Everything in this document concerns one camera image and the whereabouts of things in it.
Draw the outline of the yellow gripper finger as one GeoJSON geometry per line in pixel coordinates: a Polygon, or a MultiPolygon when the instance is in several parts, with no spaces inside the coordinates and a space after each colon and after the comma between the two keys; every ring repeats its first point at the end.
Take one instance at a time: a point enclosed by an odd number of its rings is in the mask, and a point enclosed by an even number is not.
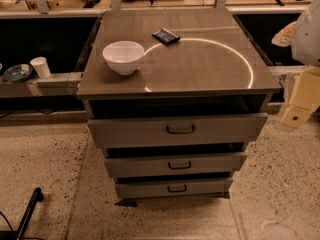
{"type": "Polygon", "coordinates": [[[291,45],[296,22],[292,22],[281,29],[271,40],[273,45],[279,47],[288,47],[291,45]]]}
{"type": "Polygon", "coordinates": [[[298,129],[320,107],[320,67],[307,66],[294,78],[290,99],[280,123],[287,129],[298,129]]]}

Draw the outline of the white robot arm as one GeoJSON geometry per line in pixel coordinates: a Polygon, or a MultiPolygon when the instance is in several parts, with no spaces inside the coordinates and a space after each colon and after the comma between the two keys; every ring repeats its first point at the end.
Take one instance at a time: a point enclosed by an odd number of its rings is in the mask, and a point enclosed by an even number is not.
{"type": "Polygon", "coordinates": [[[292,57],[304,65],[281,108],[281,126],[296,130],[320,107],[320,0],[313,0],[295,22],[272,38],[272,43],[290,46],[292,57]]]}

